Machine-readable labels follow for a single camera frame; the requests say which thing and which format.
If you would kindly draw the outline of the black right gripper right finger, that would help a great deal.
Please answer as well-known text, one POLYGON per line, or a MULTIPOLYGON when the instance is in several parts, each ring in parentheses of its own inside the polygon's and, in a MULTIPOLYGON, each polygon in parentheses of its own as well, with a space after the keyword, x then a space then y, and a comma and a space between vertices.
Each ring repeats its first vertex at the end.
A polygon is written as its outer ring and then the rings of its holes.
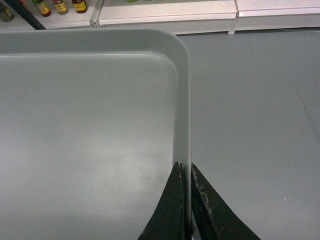
POLYGON ((197 166, 191 165, 191 208, 195 240, 258 240, 197 166))

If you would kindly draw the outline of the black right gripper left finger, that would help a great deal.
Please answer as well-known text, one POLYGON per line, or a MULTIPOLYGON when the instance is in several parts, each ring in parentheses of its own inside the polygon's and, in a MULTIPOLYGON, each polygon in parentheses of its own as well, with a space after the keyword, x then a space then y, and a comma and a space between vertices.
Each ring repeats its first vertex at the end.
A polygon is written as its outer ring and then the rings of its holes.
POLYGON ((184 177, 176 161, 153 215, 140 240, 181 240, 184 237, 184 177))

